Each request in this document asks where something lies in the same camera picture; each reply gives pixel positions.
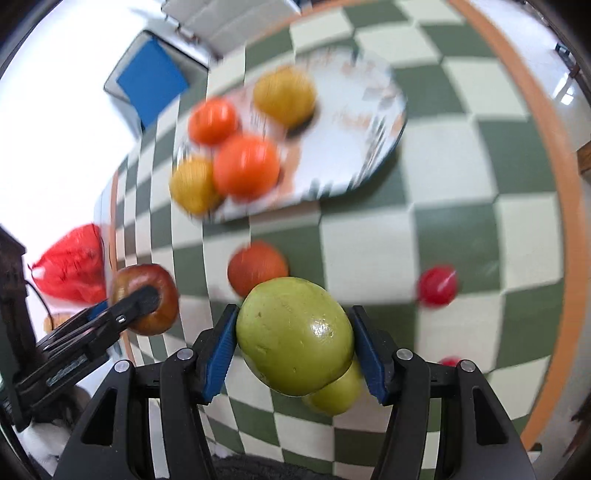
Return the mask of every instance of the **yellow fruit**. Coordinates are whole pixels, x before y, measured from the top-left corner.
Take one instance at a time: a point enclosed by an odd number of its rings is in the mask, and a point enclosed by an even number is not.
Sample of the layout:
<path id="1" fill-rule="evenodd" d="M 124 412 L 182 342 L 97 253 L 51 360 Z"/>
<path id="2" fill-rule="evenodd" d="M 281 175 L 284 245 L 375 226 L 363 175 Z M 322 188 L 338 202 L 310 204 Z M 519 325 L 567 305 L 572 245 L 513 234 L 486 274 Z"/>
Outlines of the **yellow fruit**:
<path id="1" fill-rule="evenodd" d="M 257 81 L 252 100 L 259 111 L 284 127 L 293 128 L 314 112 L 316 88 L 304 72 L 282 67 Z"/>
<path id="2" fill-rule="evenodd" d="M 173 200 L 191 215 L 203 215 L 222 200 L 213 185 L 213 164 L 203 157 L 181 163 L 168 187 Z"/>
<path id="3" fill-rule="evenodd" d="M 326 385 L 318 392 L 304 397 L 304 403 L 312 410 L 331 417 L 349 410 L 361 393 L 363 373 L 357 359 L 338 380 Z"/>

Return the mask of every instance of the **plate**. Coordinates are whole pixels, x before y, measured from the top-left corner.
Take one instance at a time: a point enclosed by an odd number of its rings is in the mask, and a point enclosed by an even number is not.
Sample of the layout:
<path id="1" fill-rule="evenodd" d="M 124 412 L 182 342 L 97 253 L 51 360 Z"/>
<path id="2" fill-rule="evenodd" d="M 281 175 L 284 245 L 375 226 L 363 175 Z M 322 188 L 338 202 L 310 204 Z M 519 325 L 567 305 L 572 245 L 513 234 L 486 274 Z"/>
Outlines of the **plate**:
<path id="1" fill-rule="evenodd" d="M 386 61 L 335 47 L 299 57 L 295 67 L 307 72 L 317 90 L 314 115 L 298 131 L 287 131 L 255 109 L 252 91 L 257 79 L 224 96 L 236 107 L 244 131 L 277 143 L 281 175 L 265 196 L 248 203 L 227 198 L 204 216 L 205 222 L 222 223 L 342 195 L 370 178 L 398 143 L 406 124 L 406 98 Z M 192 154 L 213 159 L 216 149 L 185 138 L 177 161 Z"/>

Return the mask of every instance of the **table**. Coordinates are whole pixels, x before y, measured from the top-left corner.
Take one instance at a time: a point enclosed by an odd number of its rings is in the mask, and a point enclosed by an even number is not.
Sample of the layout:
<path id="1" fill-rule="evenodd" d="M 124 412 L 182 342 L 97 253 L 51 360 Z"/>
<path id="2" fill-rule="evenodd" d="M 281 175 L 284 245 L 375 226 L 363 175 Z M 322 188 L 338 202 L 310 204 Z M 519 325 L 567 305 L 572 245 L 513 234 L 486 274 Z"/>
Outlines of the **table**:
<path id="1" fill-rule="evenodd" d="M 326 46 L 373 51 L 408 97 L 408 124 L 383 169 L 357 191 L 220 225 L 188 218 L 168 192 L 191 107 Z M 552 107 L 506 39 L 465 0 L 331 2 L 225 58 L 176 99 L 119 167 L 110 205 L 113 268 L 155 262 L 175 277 L 180 318 L 129 334 L 138 365 L 191 345 L 227 303 L 238 247 L 263 239 L 291 274 L 343 306 L 362 304 L 397 344 L 428 361 L 471 358 L 531 447 L 566 381 L 583 321 L 586 246 L 576 161 Z M 457 268 L 448 307 L 416 303 L 420 273 Z M 421 478 L 432 478 L 431 402 Z M 237 352 L 206 435 L 235 452 L 366 479 L 389 416 L 364 394 L 333 419 L 258 382 Z"/>

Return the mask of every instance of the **chair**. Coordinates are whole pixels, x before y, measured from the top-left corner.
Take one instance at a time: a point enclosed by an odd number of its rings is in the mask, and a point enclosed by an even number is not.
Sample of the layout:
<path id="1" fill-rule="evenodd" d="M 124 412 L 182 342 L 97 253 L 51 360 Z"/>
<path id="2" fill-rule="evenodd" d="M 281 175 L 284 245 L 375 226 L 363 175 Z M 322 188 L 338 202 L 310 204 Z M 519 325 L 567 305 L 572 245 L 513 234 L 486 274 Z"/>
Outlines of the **chair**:
<path id="1" fill-rule="evenodd" d="M 168 0 L 162 12 L 223 57 L 300 9 L 292 0 Z"/>
<path id="2" fill-rule="evenodd" d="M 144 30 L 117 62 L 103 89 L 130 124 L 135 109 L 144 129 L 189 85 L 205 82 L 207 72 L 203 63 Z"/>

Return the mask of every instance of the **black cable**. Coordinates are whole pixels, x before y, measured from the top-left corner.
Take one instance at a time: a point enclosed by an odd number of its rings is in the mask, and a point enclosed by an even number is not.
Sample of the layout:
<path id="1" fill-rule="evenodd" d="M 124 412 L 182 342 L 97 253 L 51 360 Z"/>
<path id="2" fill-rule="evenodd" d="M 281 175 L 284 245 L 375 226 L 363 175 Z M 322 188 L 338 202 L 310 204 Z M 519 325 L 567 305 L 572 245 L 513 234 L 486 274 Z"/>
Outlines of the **black cable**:
<path id="1" fill-rule="evenodd" d="M 39 298 L 39 300 L 41 300 L 41 303 L 43 304 L 43 306 L 45 307 L 46 311 L 47 311 L 47 315 L 49 315 L 49 321 L 51 322 L 51 331 L 53 331 L 56 328 L 56 323 L 55 320 L 53 319 L 53 315 L 51 314 L 51 312 L 49 311 L 49 307 L 47 306 L 47 303 L 45 303 L 45 300 L 43 300 L 43 297 L 41 297 L 41 294 L 39 293 L 39 291 L 35 288 L 35 285 L 33 285 L 30 281 L 25 280 L 25 283 L 27 285 L 29 285 L 33 291 L 35 292 L 35 294 L 37 294 L 37 297 Z"/>

